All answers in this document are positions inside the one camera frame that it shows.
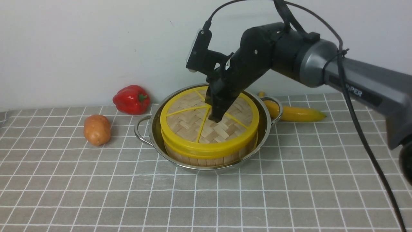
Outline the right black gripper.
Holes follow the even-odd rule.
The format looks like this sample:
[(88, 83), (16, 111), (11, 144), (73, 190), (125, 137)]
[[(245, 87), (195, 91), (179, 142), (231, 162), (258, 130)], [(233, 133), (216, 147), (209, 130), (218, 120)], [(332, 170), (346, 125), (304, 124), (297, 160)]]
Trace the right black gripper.
[(247, 29), (239, 49), (225, 60), (229, 66), (218, 68), (211, 79), (205, 100), (211, 106), (209, 120), (221, 122), (240, 92), (269, 70), (300, 81), (300, 66), (308, 49), (309, 41), (297, 31), (286, 31), (281, 22)]

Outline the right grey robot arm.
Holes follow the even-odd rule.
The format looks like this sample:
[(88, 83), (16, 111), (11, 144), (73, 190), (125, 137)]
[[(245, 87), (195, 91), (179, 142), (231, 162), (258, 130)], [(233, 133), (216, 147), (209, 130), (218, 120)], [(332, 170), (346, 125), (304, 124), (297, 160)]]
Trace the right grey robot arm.
[(238, 50), (225, 56), (208, 51), (207, 97), (210, 120), (218, 123), (239, 94), (269, 70), (310, 88), (328, 85), (385, 117), (388, 146), (399, 145), (400, 168), (411, 182), (411, 76), (365, 62), (343, 58), (345, 83), (338, 74), (342, 52), (317, 33), (306, 37), (283, 23), (247, 29)]

